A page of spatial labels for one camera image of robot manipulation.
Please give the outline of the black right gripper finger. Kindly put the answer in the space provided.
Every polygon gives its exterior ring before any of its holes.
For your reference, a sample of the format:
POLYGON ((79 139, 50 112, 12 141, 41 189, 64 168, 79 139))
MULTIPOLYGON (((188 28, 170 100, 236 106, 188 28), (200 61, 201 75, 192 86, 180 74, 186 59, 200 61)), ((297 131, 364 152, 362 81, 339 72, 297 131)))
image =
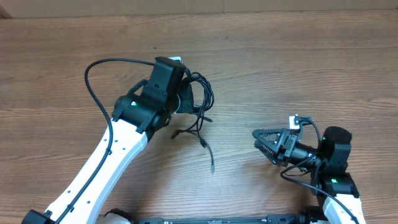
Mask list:
POLYGON ((277 165, 279 143, 277 141, 256 140, 254 147, 260 150, 274 165, 277 165))
POLYGON ((281 129, 256 129, 252 132, 257 146, 280 146, 284 143, 289 130, 287 128, 281 129))

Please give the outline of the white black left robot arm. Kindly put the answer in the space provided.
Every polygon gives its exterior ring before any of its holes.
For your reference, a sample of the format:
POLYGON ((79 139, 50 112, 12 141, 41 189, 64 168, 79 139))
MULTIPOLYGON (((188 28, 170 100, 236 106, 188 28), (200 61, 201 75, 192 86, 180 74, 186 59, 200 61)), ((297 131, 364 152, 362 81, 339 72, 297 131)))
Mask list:
POLYGON ((68 188, 43 213, 23 224, 95 223, 114 186, 154 133, 175 113, 193 112, 190 71, 180 57, 157 57, 148 80, 118 98, 101 142, 68 188))

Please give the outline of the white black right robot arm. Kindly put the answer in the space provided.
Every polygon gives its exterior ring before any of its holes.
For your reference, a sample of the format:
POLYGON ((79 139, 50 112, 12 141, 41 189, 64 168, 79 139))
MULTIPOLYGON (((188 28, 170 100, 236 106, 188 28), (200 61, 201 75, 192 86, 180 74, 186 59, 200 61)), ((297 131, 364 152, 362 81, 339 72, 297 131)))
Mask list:
POLYGON ((268 215, 266 223, 366 223, 359 191, 347 172, 349 131, 326 128, 317 136, 317 147, 302 144, 298 129, 256 129, 252 135, 255 148, 274 165, 284 167, 280 176, 310 189, 318 201, 298 214, 268 215))

